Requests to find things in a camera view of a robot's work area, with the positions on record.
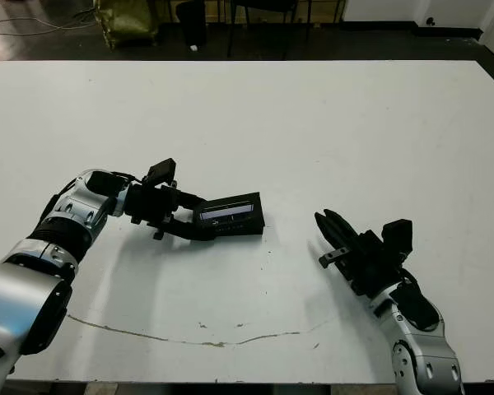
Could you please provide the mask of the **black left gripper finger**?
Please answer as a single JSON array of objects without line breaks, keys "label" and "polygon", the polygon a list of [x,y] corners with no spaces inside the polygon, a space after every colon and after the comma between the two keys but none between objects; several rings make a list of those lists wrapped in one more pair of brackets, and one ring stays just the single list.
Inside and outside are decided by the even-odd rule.
[{"label": "black left gripper finger", "polygon": [[207,200],[191,193],[185,193],[179,190],[174,191],[174,200],[177,207],[188,210],[194,210],[198,205]]},{"label": "black left gripper finger", "polygon": [[183,222],[171,217],[163,223],[163,231],[170,235],[192,241],[210,241],[215,239],[213,230],[204,229],[192,222]]}]

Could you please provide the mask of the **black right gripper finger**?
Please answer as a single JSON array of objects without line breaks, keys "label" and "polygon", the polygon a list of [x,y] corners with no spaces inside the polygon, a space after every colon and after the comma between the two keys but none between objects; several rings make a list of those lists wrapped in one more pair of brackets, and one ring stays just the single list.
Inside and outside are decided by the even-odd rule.
[{"label": "black right gripper finger", "polygon": [[324,209],[323,236],[336,249],[354,249],[358,233],[337,212]]},{"label": "black right gripper finger", "polygon": [[335,216],[334,211],[326,211],[324,214],[316,212],[315,221],[320,233],[332,247],[340,249],[347,246],[347,238],[343,226]]}]

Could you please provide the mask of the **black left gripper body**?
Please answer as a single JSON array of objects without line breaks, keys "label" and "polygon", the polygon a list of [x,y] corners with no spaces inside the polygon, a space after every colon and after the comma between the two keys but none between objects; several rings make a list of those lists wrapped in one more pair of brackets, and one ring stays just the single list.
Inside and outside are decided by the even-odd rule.
[{"label": "black left gripper body", "polygon": [[173,212],[177,209],[177,182],[156,186],[131,184],[128,187],[123,204],[123,213],[131,218],[131,222],[139,225],[145,221],[155,228],[153,239],[162,240],[165,234],[181,237],[179,226],[172,224]]}]

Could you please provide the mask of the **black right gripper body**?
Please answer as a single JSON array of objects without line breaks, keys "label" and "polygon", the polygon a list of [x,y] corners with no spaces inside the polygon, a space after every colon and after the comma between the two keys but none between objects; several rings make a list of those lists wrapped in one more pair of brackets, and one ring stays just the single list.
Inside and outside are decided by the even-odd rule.
[{"label": "black right gripper body", "polygon": [[328,238],[333,251],[319,258],[323,268],[333,264],[357,296],[377,296],[403,280],[397,258],[379,237],[365,233]]}]

